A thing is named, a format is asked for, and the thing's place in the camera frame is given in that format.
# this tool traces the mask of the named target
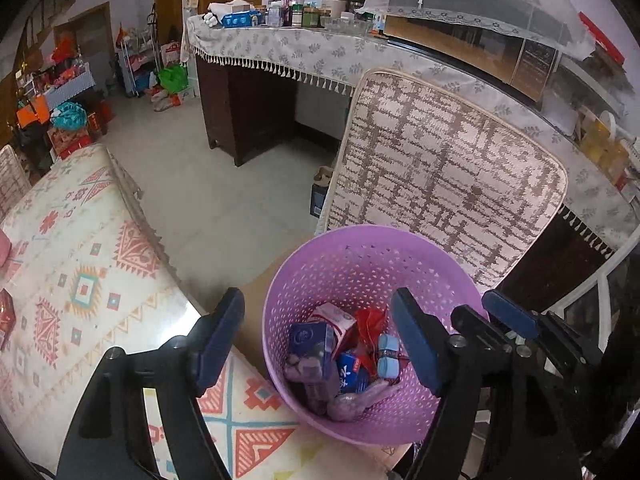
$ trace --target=tissue box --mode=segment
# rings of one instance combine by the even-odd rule
[[[324,322],[295,323],[289,333],[289,354],[302,359],[315,357],[322,367],[322,378],[331,375],[334,330]]]
[[[257,10],[244,10],[222,16],[222,26],[225,28],[257,27],[264,23],[264,17]]]

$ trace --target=cup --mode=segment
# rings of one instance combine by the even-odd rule
[[[6,234],[2,232],[2,229],[0,229],[0,267],[4,265],[10,250],[11,241],[7,238]]]

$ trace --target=blue box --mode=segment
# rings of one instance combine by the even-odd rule
[[[360,394],[369,386],[369,372],[352,352],[342,352],[336,360],[340,377],[340,393]]]
[[[257,27],[264,22],[264,17],[258,10],[243,10],[222,16],[222,26],[225,28]]]
[[[331,366],[333,365],[331,354],[334,347],[334,329],[328,323],[295,323],[291,326],[289,354],[300,359],[304,357],[317,358],[321,363],[324,380],[331,376]]]

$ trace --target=purple plastic basket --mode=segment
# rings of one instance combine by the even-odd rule
[[[327,301],[350,313],[361,306],[383,310],[401,286],[450,332],[450,314],[457,305],[468,304],[484,315],[476,286],[447,253],[426,238],[391,227],[329,231],[282,264],[265,300],[262,347],[271,379],[303,421],[352,444],[396,446],[426,436],[438,399],[418,382],[411,365],[402,372],[399,391],[354,422],[333,422],[308,411],[293,397],[282,373],[292,323],[305,321]],[[397,335],[390,316],[387,320],[387,331]]]

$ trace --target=door frame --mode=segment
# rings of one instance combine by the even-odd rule
[[[82,18],[85,18],[89,14],[93,14],[94,12],[98,12],[98,11],[101,11],[104,15],[104,21],[106,23],[107,44],[109,45],[109,55],[111,57],[111,60],[115,62],[116,51],[114,47],[113,31],[111,30],[111,9],[109,6],[109,2],[104,2],[103,4],[96,5],[91,9],[87,9],[83,12],[80,12],[79,14],[76,14],[71,19],[67,20],[66,23],[60,23],[60,25],[56,25],[55,27],[53,27],[53,40],[56,46],[58,45],[58,38],[59,38],[60,32],[63,32],[65,29],[69,29],[69,28],[75,31],[75,28],[73,27],[74,22],[78,22],[79,20],[82,20]]]

